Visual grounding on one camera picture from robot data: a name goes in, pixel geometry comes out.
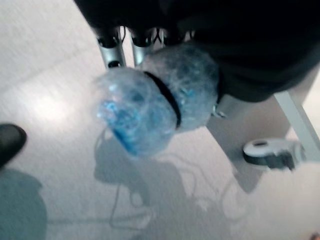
white table leg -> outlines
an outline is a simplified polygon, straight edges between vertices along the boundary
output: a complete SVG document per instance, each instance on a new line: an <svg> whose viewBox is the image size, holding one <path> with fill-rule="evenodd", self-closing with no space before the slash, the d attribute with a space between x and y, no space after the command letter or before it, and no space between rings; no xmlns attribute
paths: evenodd
<svg viewBox="0 0 320 240"><path fill-rule="evenodd" d="M303 106L288 91L274 96L305 149L306 161L320 162L320 140Z"/></svg>

black elastic band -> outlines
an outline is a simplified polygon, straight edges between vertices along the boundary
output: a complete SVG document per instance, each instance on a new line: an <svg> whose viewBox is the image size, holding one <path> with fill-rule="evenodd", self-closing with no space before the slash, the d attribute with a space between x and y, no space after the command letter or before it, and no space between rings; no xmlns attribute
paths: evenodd
<svg viewBox="0 0 320 240"><path fill-rule="evenodd" d="M176 128L179 128L181 125L181 112L175 97L172 95L169 88L158 77L147 71L144 71L144 73L153 80L155 85L159 88L161 94L166 98L173 108L176 114Z"/></svg>

black shoe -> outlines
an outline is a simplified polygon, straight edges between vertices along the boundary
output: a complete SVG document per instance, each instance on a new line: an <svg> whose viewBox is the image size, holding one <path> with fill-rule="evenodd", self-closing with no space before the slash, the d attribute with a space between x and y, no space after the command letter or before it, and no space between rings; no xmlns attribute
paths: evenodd
<svg viewBox="0 0 320 240"><path fill-rule="evenodd" d="M13 124L0 124L0 169L25 145L26 132Z"/></svg>

bubble wrap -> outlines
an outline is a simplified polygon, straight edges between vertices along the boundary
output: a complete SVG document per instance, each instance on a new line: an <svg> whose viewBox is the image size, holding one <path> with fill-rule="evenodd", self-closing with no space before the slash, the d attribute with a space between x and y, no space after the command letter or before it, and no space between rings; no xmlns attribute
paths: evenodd
<svg viewBox="0 0 320 240"><path fill-rule="evenodd" d="M181 112L177 115L149 72L169 88ZM98 109L125 149L134 156L163 150L176 132L204 126L217 101L218 67L190 43L166 47L133 68L112 68L100 78L105 98Z"/></svg>

white floor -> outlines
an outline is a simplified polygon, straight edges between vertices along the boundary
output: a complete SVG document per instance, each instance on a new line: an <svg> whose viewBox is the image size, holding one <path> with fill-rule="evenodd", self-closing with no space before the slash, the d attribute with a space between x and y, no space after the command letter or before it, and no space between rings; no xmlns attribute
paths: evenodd
<svg viewBox="0 0 320 240"><path fill-rule="evenodd" d="M125 42L129 64L130 46ZM176 136L154 159L128 161L95 117L104 72L71 0L2 0L0 122L28 142L0 172L1 240L306 240L320 231L320 165L260 172L241 147L284 137L276 101ZM320 134L320 77L296 91Z"/></svg>

